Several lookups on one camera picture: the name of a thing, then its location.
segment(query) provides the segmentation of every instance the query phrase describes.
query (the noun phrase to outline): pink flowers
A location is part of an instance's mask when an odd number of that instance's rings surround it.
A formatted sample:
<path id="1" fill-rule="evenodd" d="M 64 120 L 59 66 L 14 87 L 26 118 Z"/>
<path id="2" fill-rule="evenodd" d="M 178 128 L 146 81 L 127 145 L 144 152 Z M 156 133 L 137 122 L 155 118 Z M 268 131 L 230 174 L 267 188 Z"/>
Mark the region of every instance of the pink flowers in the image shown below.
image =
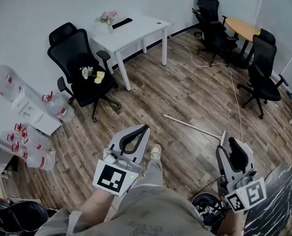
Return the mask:
<path id="1" fill-rule="evenodd" d="M 96 18 L 96 22 L 107 23 L 107 25 L 112 25 L 115 16 L 117 15 L 117 11 L 108 11 L 104 12 L 99 18 Z"/>

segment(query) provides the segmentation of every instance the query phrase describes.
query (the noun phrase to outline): person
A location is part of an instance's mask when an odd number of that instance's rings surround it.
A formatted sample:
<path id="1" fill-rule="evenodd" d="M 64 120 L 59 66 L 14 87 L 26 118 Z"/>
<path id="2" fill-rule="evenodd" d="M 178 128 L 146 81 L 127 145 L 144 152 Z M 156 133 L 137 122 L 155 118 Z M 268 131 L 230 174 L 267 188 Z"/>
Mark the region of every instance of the person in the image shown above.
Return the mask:
<path id="1" fill-rule="evenodd" d="M 144 178 L 124 196 L 116 214 L 104 222 L 114 196 L 97 189 L 80 207 L 61 209 L 35 236 L 212 236 L 194 206 L 175 191 L 163 187 L 161 147 L 154 145 Z M 243 214 L 228 211 L 218 235 L 241 236 Z"/>

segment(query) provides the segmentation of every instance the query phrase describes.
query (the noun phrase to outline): white flowers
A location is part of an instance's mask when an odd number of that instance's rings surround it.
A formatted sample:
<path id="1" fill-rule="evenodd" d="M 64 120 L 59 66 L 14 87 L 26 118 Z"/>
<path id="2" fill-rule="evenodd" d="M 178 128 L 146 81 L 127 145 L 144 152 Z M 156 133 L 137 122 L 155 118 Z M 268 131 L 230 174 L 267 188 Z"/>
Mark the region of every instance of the white flowers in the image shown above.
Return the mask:
<path id="1" fill-rule="evenodd" d="M 80 70 L 83 78 L 87 80 L 88 77 L 92 75 L 93 67 L 82 67 Z"/>

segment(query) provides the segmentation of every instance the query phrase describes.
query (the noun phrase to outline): broom handle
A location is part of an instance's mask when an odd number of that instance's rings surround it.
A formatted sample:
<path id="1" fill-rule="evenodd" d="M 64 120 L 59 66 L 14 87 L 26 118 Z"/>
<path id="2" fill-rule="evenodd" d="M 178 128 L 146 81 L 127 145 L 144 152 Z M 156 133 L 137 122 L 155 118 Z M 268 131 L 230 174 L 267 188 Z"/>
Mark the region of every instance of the broom handle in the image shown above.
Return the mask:
<path id="1" fill-rule="evenodd" d="M 193 126 L 193 125 L 187 124 L 186 122 L 183 122 L 183 121 L 181 121 L 181 120 L 175 119 L 175 118 L 173 118 L 173 117 L 171 117 L 171 116 L 167 116 L 167 115 L 165 115 L 165 114 L 162 114 L 162 115 L 163 115 L 164 117 L 166 117 L 166 118 L 169 118 L 169 119 L 174 120 L 174 121 L 177 121 L 177 122 L 179 122 L 179 123 L 181 123 L 181 124 L 183 124 L 183 125 L 186 125 L 187 127 L 190 127 L 190 128 L 196 129 L 196 130 L 198 130 L 198 131 L 200 131 L 200 132 L 202 132 L 202 133 L 205 133 L 205 134 L 207 134 L 207 135 L 210 135 L 210 136 L 212 136 L 212 137 L 215 137 L 215 138 L 221 140 L 221 136 L 217 136 L 217 135 L 214 135 L 214 134 L 212 134 L 212 133 L 209 133 L 209 132 L 207 132 L 207 131 L 205 131 L 205 130 L 202 130 L 202 129 L 196 128 L 196 127 Z"/>

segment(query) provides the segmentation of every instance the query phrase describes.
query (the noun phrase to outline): white cable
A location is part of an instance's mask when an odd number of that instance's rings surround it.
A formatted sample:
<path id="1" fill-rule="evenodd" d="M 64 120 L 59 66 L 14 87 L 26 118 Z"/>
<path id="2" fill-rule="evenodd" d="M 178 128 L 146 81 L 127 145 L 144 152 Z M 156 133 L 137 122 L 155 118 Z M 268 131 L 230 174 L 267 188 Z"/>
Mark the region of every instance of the white cable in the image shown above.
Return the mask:
<path id="1" fill-rule="evenodd" d="M 177 43 L 177 44 L 179 44 L 179 45 L 185 47 L 187 50 L 190 51 L 190 53 L 191 53 L 191 61 L 192 61 L 192 63 L 193 63 L 195 66 L 197 66 L 197 67 L 208 67 L 208 66 L 209 66 L 209 65 L 205 65 L 205 66 L 196 65 L 196 64 L 194 63 L 194 61 L 193 61 L 193 55 L 192 55 L 192 52 L 191 52 L 191 50 L 190 50 L 187 46 L 182 45 L 181 43 L 176 42 L 176 41 L 174 41 L 174 40 L 171 39 L 171 38 L 170 38 L 170 40 L 171 40 L 172 42 L 174 42 L 174 43 Z M 227 65 L 227 64 L 224 64 L 224 63 L 217 63 L 217 64 L 213 64 L 213 65 Z M 236 99 L 236 104 L 237 104 L 237 106 L 238 106 L 238 111 L 239 111 L 239 119 L 240 119 L 240 134 L 241 134 L 241 141 L 242 141 L 242 121 L 241 121 L 240 107 L 239 107 L 238 98 L 236 97 L 236 93 L 235 93 L 235 89 L 234 89 L 234 83 L 233 83 L 233 78 L 232 78 L 232 73 L 231 73 L 230 66 L 229 66 L 229 71 L 230 71 L 230 76 L 231 76 L 231 81 L 232 81 L 232 88 L 233 88 L 234 96 L 235 96 L 235 99 Z"/>

